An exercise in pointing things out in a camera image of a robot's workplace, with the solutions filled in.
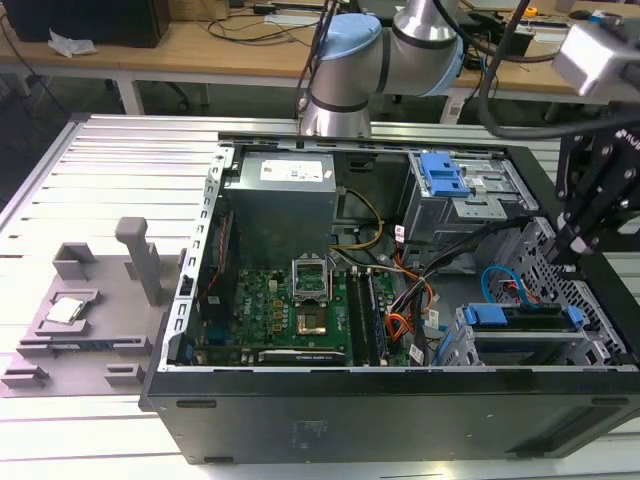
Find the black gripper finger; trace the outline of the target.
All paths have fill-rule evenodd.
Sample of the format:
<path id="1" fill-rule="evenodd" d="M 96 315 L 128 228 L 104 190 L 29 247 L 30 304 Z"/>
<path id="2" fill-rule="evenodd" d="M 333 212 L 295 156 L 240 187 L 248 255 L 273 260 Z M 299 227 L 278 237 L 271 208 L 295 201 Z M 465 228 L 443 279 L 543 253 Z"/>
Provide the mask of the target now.
<path id="1" fill-rule="evenodd" d="M 574 263 L 579 256 L 594 253 L 603 242 L 615 198 L 616 182 L 609 178 L 615 155 L 612 133 L 561 139 L 556 194 L 563 206 L 556 236 L 547 246 L 549 263 Z"/>
<path id="2" fill-rule="evenodd" d="M 563 168 L 563 261 L 598 252 L 639 250 L 639 232 L 620 228 L 639 217 L 639 172 L 621 165 Z"/>

